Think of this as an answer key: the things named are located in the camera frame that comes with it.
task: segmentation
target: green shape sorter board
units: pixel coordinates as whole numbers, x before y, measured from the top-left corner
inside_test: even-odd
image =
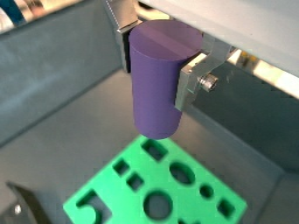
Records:
[[[152,216],[148,197],[167,198],[170,213]],[[99,224],[99,197],[111,211],[107,224],[233,224],[239,223],[246,201],[169,138],[140,136],[75,192],[63,205],[75,224]]]

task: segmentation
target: gray panel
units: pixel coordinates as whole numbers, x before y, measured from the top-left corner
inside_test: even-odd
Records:
[[[282,169],[191,108],[173,140],[247,200],[255,223]],[[6,181],[31,189],[54,223],[71,223],[66,199],[138,135],[130,76],[118,72],[0,150],[0,211],[14,202]]]
[[[277,186],[266,210],[261,215],[261,224],[299,223],[299,175],[286,174]]]
[[[110,26],[86,0],[0,36],[0,145],[120,67]]]
[[[219,85],[201,91],[197,107],[290,172],[299,173],[299,101],[230,63]]]

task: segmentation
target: purple cylinder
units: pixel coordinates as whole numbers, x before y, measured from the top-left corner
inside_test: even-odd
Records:
[[[183,64],[202,49],[202,34],[175,20],[142,23],[130,34],[135,126],[148,138],[177,131],[182,112],[175,108]]]

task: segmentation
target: rectangular hole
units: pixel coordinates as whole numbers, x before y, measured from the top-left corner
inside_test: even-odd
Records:
[[[127,184],[131,186],[132,190],[136,192],[140,186],[144,184],[144,180],[135,173],[127,180]]]
[[[126,174],[126,172],[128,171],[130,169],[130,166],[126,162],[124,159],[122,159],[115,165],[114,165],[114,169],[116,171],[116,173],[122,176]]]
[[[219,212],[229,219],[235,212],[235,207],[230,204],[230,202],[223,199],[218,206]]]
[[[165,158],[165,155],[169,152],[167,149],[152,139],[143,144],[143,149],[158,162]]]

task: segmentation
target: gray wall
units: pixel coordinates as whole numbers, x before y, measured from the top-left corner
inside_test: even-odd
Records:
[[[230,63],[214,74],[218,88],[201,91],[197,107],[270,160],[299,173],[299,101]]]
[[[0,146],[120,67],[100,1],[0,36]]]

